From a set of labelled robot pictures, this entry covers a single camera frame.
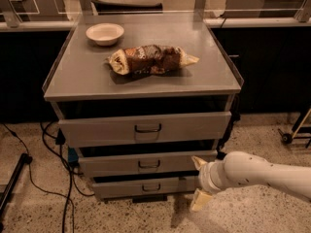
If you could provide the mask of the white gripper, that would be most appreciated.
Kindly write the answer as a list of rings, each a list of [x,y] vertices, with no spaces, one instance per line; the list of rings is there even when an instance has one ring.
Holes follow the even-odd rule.
[[[226,190],[225,171],[221,161],[207,162],[198,156],[193,156],[191,160],[199,171],[199,183],[205,190],[197,189],[190,203],[190,210],[198,212],[212,199],[211,194]]]

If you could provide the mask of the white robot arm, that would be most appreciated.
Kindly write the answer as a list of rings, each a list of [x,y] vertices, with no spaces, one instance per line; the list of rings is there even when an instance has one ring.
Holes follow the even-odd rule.
[[[243,151],[228,153],[223,160],[207,162],[193,156],[199,172],[199,188],[194,192],[190,209],[200,211],[218,192],[232,187],[266,185],[303,201],[311,201],[311,168],[270,163]]]

